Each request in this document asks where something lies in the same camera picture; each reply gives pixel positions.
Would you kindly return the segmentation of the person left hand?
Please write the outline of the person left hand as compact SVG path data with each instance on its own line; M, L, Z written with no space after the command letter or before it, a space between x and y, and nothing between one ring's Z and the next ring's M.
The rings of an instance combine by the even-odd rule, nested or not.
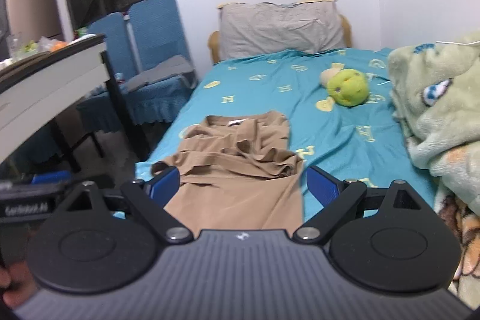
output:
M38 287L26 261L16 262L0 270L1 299L14 309L33 296Z

